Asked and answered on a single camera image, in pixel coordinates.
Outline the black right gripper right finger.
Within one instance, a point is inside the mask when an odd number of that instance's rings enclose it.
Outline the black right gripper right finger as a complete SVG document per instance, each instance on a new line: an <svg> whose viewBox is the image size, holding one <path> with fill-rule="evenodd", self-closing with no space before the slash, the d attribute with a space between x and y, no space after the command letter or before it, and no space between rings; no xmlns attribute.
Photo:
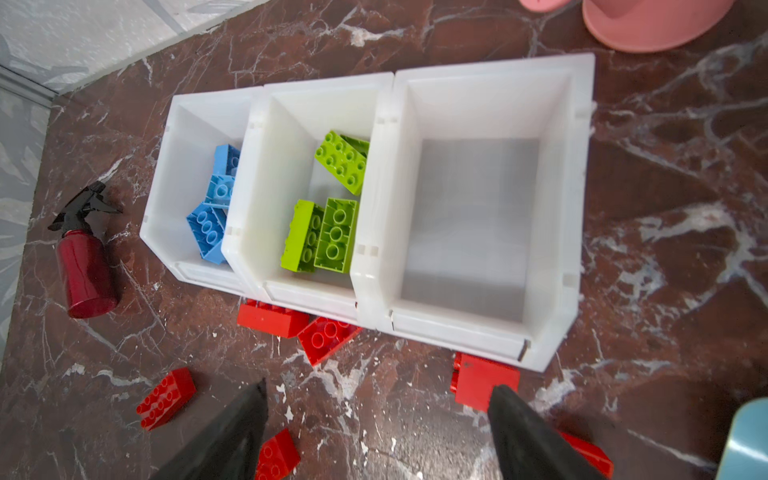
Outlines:
<svg viewBox="0 0 768 480"><path fill-rule="evenodd" d="M488 418L504 479L603 477L509 386L493 388Z"/></svg>

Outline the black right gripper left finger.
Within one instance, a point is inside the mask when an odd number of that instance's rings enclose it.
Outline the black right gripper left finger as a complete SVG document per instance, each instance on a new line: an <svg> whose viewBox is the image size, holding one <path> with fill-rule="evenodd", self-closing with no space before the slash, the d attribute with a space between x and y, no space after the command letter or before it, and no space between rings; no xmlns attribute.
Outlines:
<svg viewBox="0 0 768 480"><path fill-rule="evenodd" d="M153 477L252 479L267 420L267 382L261 380L245 388Z"/></svg>

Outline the small red lego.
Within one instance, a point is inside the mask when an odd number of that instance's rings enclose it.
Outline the small red lego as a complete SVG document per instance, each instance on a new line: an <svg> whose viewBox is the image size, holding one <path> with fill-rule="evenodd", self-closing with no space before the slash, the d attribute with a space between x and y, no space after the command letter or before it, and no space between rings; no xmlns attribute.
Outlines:
<svg viewBox="0 0 768 480"><path fill-rule="evenodd" d="M454 356L450 392L461 405L486 412L496 386L517 392L519 382L520 372L512 366L461 352Z"/></svg>

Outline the green lego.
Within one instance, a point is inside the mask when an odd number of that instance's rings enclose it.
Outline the green lego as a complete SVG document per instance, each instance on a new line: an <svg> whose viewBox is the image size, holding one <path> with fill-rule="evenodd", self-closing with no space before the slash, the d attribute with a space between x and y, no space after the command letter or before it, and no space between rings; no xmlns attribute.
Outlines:
<svg viewBox="0 0 768 480"><path fill-rule="evenodd" d="M354 250L359 202L328 198L324 209L314 266L348 274Z"/></svg>
<svg viewBox="0 0 768 480"><path fill-rule="evenodd" d="M351 194L360 196L370 142L330 130L315 150L314 158Z"/></svg>
<svg viewBox="0 0 768 480"><path fill-rule="evenodd" d="M324 209L298 200L281 256L281 267L296 273L313 273Z"/></svg>

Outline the blue lego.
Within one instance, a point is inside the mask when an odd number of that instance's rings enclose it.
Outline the blue lego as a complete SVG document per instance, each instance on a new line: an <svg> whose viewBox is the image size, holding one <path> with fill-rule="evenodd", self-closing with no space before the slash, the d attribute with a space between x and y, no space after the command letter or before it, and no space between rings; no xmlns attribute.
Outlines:
<svg viewBox="0 0 768 480"><path fill-rule="evenodd" d="M230 144L219 145L214 153L213 173L234 177L239 166L241 152Z"/></svg>
<svg viewBox="0 0 768 480"><path fill-rule="evenodd" d="M212 208L228 209L234 183L235 178L233 176L212 174L203 204Z"/></svg>
<svg viewBox="0 0 768 480"><path fill-rule="evenodd" d="M201 203L186 220L202 259L216 265L224 263L221 245L227 221L225 210Z"/></svg>

